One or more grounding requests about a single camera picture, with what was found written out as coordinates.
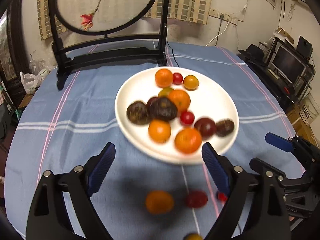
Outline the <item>small red cherry tomato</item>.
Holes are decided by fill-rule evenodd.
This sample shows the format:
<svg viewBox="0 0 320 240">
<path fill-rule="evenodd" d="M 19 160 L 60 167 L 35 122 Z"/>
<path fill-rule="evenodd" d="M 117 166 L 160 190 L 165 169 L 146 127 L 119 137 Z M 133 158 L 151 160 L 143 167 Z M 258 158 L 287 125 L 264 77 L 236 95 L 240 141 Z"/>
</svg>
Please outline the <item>small red cherry tomato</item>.
<svg viewBox="0 0 320 240">
<path fill-rule="evenodd" d="M 183 76 L 180 73 L 174 73 L 172 83 L 174 85 L 181 85 L 183 83 Z"/>
</svg>

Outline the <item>white wall power strip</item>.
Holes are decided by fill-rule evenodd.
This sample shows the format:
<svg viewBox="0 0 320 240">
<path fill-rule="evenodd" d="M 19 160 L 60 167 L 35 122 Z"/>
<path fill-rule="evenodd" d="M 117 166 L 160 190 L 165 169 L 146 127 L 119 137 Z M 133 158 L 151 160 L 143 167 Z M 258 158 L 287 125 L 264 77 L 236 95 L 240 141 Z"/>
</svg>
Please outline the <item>white wall power strip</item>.
<svg viewBox="0 0 320 240">
<path fill-rule="evenodd" d="M 239 18 L 234 16 L 233 14 L 220 12 L 215 8 L 210 8 L 209 16 L 214 17 L 214 18 L 218 18 L 222 21 L 229 22 L 230 24 L 233 24 L 233 25 L 238 25 L 238 22 L 239 22 Z"/>
</svg>

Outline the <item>white oval plate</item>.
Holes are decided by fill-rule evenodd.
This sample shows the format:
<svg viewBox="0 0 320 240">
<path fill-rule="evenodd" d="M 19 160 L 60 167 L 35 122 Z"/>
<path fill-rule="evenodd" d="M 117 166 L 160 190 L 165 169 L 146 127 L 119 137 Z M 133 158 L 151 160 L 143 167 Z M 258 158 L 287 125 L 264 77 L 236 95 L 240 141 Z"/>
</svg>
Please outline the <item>white oval plate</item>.
<svg viewBox="0 0 320 240">
<path fill-rule="evenodd" d="M 217 154 L 225 154 L 234 144 L 239 131 L 238 110 L 232 98 L 218 83 L 201 73 L 179 67 L 169 67 L 168 69 L 183 76 L 193 75 L 199 80 L 199 87 L 188 92 L 191 99 L 189 109 L 195 118 L 208 117 L 214 121 L 230 119 L 234 122 L 234 130 L 228 136 L 213 135 L 207 139 Z M 155 83 L 157 71 L 157 67 L 140 71 L 121 85 L 114 103 L 114 111 L 120 130 L 133 146 L 154 159 L 177 165 L 200 164 L 202 163 L 200 149 L 192 154 L 184 154 L 179 152 L 174 145 L 176 134 L 182 129 L 179 119 L 170 123 L 170 139 L 164 144 L 158 144 L 149 137 L 148 126 L 135 125 L 127 118 L 126 110 L 131 103 L 135 101 L 147 102 L 149 98 L 160 92 L 160 87 Z"/>
</svg>

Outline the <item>small orange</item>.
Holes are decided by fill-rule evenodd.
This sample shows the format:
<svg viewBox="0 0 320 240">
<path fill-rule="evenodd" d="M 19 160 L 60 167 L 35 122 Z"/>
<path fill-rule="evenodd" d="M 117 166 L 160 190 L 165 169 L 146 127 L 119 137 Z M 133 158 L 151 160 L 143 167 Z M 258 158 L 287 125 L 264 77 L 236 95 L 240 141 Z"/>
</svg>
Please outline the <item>small orange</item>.
<svg viewBox="0 0 320 240">
<path fill-rule="evenodd" d="M 151 191 L 145 198 L 145 207 L 152 215 L 164 215 L 175 206 L 173 196 L 166 191 Z"/>
<path fill-rule="evenodd" d="M 183 80 L 183 85 L 187 90 L 196 90 L 200 82 L 194 75 L 188 75 Z"/>
</svg>

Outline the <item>small dark passion fruit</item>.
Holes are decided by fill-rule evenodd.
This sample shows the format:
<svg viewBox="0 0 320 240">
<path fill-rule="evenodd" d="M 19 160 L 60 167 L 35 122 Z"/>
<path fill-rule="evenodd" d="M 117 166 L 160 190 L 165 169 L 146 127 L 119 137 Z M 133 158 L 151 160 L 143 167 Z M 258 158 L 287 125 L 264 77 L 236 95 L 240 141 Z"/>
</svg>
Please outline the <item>small dark passion fruit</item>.
<svg viewBox="0 0 320 240">
<path fill-rule="evenodd" d="M 231 119 L 224 119 L 216 123 L 216 134 L 225 137 L 234 131 L 234 122 Z"/>
</svg>

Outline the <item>black hat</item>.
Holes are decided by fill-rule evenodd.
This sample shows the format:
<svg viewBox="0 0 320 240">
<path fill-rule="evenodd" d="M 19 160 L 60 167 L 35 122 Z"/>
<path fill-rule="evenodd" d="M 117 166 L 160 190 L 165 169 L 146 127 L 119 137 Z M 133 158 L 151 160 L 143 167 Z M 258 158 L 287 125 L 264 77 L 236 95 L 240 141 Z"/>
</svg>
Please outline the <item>black hat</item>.
<svg viewBox="0 0 320 240">
<path fill-rule="evenodd" d="M 263 62 L 264 52 L 254 44 L 250 44 L 246 50 L 239 49 L 238 52 L 249 60 Z"/>
</svg>

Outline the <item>red tomato hidden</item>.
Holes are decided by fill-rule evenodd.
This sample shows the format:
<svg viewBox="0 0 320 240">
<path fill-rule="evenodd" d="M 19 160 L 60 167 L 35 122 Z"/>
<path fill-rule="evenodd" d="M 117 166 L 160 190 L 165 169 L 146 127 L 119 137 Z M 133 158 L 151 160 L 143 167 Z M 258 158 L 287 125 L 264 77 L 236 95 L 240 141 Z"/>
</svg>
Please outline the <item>red tomato hidden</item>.
<svg viewBox="0 0 320 240">
<path fill-rule="evenodd" d="M 217 199 L 218 199 L 219 201 L 225 203 L 225 202 L 227 202 L 228 197 L 227 197 L 224 193 L 218 191 L 218 192 L 217 192 Z"/>
</svg>

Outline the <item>black speaker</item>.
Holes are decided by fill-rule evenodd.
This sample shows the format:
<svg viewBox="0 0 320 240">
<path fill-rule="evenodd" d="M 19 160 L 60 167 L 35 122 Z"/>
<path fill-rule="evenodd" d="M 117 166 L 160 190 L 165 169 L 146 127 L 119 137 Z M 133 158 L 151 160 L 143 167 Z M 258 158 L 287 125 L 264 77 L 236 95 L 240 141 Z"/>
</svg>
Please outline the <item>black speaker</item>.
<svg viewBox="0 0 320 240">
<path fill-rule="evenodd" d="M 313 47 L 309 41 L 300 36 L 296 50 L 309 61 L 313 52 Z"/>
</svg>

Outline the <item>blue striped tablecloth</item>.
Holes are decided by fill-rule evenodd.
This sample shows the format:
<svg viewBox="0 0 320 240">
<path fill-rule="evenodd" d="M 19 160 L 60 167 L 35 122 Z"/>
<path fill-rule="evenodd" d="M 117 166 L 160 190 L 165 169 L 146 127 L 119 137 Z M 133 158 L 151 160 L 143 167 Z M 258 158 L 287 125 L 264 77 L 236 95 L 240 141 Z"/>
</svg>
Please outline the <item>blue striped tablecloth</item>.
<svg viewBox="0 0 320 240">
<path fill-rule="evenodd" d="M 240 129 L 226 153 L 234 165 L 249 171 L 249 161 L 260 158 L 299 178 L 303 168 L 290 153 L 265 142 L 269 132 L 284 138 L 295 134 L 277 100 L 235 54 L 219 47 L 171 43 L 167 63 L 210 77 L 233 99 Z M 25 235 L 31 201 L 39 177 L 46 170 L 69 172 L 101 152 L 111 142 L 116 158 L 92 203 L 115 239 L 183 239 L 196 232 L 205 236 L 223 205 L 216 187 L 201 165 L 169 165 L 137 150 L 118 127 L 114 101 L 121 85 L 153 63 L 128 63 L 79 70 L 70 75 L 63 90 L 56 74 L 44 80 L 22 114 L 5 167 L 4 194 L 7 217 Z M 145 207 L 151 191 L 166 191 L 175 201 L 164 215 Z M 207 204 L 189 208 L 184 201 L 191 191 L 203 191 Z"/>
</svg>

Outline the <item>small orange top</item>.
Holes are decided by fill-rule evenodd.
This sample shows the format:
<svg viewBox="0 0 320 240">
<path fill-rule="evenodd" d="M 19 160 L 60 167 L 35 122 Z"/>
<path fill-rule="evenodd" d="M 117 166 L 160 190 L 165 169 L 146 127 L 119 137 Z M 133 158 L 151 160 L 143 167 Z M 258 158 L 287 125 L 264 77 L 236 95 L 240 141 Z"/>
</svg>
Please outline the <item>small orange top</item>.
<svg viewBox="0 0 320 240">
<path fill-rule="evenodd" d="M 164 215 L 175 206 L 173 196 L 166 191 L 151 191 L 145 198 L 145 207 L 152 215 Z"/>
</svg>

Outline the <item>white plastic bag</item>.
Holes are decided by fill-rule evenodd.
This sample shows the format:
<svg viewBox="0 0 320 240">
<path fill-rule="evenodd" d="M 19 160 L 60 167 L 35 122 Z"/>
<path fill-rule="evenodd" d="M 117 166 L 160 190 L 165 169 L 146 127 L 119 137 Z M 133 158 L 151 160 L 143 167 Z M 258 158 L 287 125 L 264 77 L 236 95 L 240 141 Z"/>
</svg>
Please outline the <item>white plastic bag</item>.
<svg viewBox="0 0 320 240">
<path fill-rule="evenodd" d="M 42 85 L 48 74 L 49 71 L 46 68 L 40 70 L 38 75 L 20 72 L 21 83 L 26 94 L 34 94 L 40 85 Z"/>
</svg>

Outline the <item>large front mandarin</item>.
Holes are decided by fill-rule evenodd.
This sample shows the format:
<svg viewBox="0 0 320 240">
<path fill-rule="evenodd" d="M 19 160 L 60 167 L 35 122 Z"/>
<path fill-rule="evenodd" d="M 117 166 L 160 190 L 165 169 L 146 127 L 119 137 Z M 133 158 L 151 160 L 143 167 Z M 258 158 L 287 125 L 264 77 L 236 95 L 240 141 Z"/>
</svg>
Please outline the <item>large front mandarin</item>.
<svg viewBox="0 0 320 240">
<path fill-rule="evenodd" d="M 202 137 L 194 128 L 180 130 L 174 140 L 175 148 L 183 154 L 195 153 L 202 145 Z"/>
</svg>

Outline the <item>white bucket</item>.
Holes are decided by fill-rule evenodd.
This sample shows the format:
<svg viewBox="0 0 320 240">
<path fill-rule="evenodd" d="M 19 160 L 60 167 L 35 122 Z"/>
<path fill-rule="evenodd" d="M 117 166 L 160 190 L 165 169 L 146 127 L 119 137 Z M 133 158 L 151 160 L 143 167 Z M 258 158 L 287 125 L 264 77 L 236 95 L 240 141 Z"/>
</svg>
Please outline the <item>white bucket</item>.
<svg viewBox="0 0 320 240">
<path fill-rule="evenodd" d="M 307 126 L 310 126 L 319 116 L 319 105 L 311 93 L 304 97 L 300 102 L 299 114 Z"/>
</svg>

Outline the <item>computer monitor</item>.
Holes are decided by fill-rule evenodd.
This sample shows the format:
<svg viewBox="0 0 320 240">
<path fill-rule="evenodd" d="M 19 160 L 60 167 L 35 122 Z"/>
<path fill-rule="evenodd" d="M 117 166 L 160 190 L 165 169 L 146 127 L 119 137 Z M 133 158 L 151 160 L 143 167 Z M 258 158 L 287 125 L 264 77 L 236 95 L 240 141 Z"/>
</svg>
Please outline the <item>computer monitor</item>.
<svg viewBox="0 0 320 240">
<path fill-rule="evenodd" d="M 306 69 L 302 61 L 283 46 L 279 46 L 271 63 L 290 83 L 296 83 Z"/>
</svg>

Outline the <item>patterned wall curtain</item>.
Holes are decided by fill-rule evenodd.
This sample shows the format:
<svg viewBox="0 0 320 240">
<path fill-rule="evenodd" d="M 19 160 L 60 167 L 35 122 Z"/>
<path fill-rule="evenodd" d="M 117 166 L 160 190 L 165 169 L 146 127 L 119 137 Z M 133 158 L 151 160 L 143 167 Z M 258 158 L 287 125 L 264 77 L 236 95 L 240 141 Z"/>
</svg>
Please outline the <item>patterned wall curtain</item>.
<svg viewBox="0 0 320 240">
<path fill-rule="evenodd" d="M 149 0 L 59 0 L 61 12 L 83 31 L 116 28 L 133 19 Z M 168 18 L 206 25 L 211 0 L 169 0 Z"/>
</svg>

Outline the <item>yellow-green tomato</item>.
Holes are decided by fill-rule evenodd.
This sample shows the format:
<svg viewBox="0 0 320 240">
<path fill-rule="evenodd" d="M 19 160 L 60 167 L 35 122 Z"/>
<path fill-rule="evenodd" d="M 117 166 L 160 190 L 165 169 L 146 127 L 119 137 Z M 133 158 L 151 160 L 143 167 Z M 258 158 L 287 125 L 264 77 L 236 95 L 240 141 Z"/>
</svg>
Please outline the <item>yellow-green tomato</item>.
<svg viewBox="0 0 320 240">
<path fill-rule="evenodd" d="M 166 88 L 163 88 L 159 93 L 158 93 L 158 97 L 161 98 L 161 97 L 168 97 L 168 95 L 174 91 L 173 88 L 171 87 L 166 87 Z"/>
</svg>

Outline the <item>black framed round screen stand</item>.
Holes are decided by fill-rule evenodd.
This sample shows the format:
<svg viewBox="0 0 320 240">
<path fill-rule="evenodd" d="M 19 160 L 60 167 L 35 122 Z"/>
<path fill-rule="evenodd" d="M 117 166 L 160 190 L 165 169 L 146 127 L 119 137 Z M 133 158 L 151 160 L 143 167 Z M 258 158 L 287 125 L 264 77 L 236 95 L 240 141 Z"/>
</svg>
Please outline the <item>black framed round screen stand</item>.
<svg viewBox="0 0 320 240">
<path fill-rule="evenodd" d="M 157 33 L 118 34 L 145 17 L 157 2 L 161 3 Z M 63 90 L 69 75 L 76 69 L 137 60 L 166 65 L 168 9 L 169 0 L 48 0 L 58 90 Z M 157 40 L 158 44 L 153 49 L 120 47 L 73 58 L 68 56 L 68 52 L 90 46 L 139 40 Z"/>
</svg>

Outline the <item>small yellow longan fruit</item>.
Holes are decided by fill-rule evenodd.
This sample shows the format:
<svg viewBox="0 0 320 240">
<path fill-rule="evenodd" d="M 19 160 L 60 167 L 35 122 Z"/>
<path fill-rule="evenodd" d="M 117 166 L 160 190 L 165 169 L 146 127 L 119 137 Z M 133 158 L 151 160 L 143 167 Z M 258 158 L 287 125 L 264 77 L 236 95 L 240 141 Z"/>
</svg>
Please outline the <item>small yellow longan fruit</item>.
<svg viewBox="0 0 320 240">
<path fill-rule="evenodd" d="M 203 240 L 203 238 L 198 233 L 190 233 L 186 235 L 183 240 Z"/>
</svg>

